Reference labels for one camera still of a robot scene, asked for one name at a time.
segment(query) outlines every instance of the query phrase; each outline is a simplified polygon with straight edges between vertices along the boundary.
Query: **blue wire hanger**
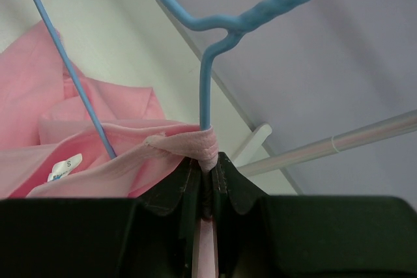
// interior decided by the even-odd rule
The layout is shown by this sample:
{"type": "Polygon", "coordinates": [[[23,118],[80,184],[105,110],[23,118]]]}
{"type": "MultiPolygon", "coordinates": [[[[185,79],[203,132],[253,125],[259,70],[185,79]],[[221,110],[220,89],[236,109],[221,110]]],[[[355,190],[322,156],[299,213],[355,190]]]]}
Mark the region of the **blue wire hanger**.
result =
{"type": "MultiPolygon", "coordinates": [[[[41,0],[33,0],[42,17],[58,52],[68,69],[68,73],[74,82],[76,89],[87,109],[88,114],[97,129],[97,132],[103,141],[103,144],[110,156],[115,158],[116,154],[110,145],[103,127],[96,116],[94,109],[79,82],[74,68],[71,65],[70,59],[65,52],[61,41],[52,25],[51,20],[42,4],[41,0]]],[[[200,128],[207,130],[210,128],[210,79],[212,64],[215,57],[234,48],[242,39],[242,37],[249,32],[256,30],[261,25],[270,20],[280,16],[295,7],[306,3],[309,0],[264,0],[255,5],[252,9],[242,13],[239,16],[215,15],[206,18],[196,19],[182,8],[176,0],[160,0],[166,8],[178,19],[185,27],[193,31],[206,31],[209,29],[222,28],[227,30],[227,36],[221,41],[209,46],[203,54],[200,67],[200,128]]]]}
{"type": "Polygon", "coordinates": [[[256,30],[270,20],[306,3],[309,0],[263,0],[239,16],[217,14],[197,19],[182,8],[176,0],[160,0],[183,26],[192,31],[225,29],[227,36],[209,46],[203,53],[200,67],[200,128],[210,128],[210,83],[214,58],[233,49],[249,32],[256,30]]]}

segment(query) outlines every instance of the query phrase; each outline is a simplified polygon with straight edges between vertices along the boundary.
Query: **metal rod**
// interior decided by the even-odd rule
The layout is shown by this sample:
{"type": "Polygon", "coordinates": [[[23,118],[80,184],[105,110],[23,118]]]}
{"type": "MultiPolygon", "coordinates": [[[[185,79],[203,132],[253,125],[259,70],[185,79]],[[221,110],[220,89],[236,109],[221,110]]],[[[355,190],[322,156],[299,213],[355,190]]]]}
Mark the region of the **metal rod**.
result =
{"type": "Polygon", "coordinates": [[[331,156],[338,152],[364,146],[383,139],[403,135],[417,130],[417,110],[410,111],[382,120],[378,123],[352,130],[341,135],[329,137],[294,150],[284,152],[278,156],[253,162],[239,167],[238,170],[244,176],[255,176],[281,169],[290,165],[331,156]]]}

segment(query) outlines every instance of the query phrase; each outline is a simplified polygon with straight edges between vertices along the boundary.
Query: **pink garment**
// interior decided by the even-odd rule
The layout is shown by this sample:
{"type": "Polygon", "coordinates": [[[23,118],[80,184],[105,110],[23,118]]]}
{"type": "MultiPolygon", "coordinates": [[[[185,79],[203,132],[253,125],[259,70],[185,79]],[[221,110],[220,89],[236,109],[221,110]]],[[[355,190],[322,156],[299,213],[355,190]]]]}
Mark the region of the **pink garment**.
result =
{"type": "MultiPolygon", "coordinates": [[[[0,197],[138,197],[184,156],[199,160],[204,171],[215,166],[213,129],[164,120],[151,88],[104,83],[77,71],[117,158],[109,159],[38,23],[0,54],[0,197]],[[68,176],[47,182],[54,164],[76,154],[82,162],[68,176]]],[[[199,277],[213,277],[214,250],[200,254],[199,277]]]]}

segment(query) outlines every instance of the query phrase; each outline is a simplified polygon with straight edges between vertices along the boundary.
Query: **white bracket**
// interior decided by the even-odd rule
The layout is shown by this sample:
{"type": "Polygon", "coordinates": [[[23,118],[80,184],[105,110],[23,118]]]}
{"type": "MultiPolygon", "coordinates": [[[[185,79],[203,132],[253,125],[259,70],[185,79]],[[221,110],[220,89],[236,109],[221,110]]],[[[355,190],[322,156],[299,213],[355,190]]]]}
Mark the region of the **white bracket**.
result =
{"type": "Polygon", "coordinates": [[[233,154],[233,165],[240,167],[248,164],[271,133],[272,128],[269,124],[258,126],[233,154]]]}

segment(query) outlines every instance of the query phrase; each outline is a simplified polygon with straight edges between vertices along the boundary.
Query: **white label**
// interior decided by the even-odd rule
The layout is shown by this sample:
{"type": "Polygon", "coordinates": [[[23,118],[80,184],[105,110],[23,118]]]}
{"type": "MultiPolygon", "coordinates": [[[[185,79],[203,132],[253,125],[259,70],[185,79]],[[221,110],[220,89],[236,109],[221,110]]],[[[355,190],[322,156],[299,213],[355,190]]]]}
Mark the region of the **white label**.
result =
{"type": "Polygon", "coordinates": [[[48,182],[68,176],[82,161],[83,155],[79,153],[65,161],[56,163],[52,167],[52,172],[48,176],[48,182]]]}

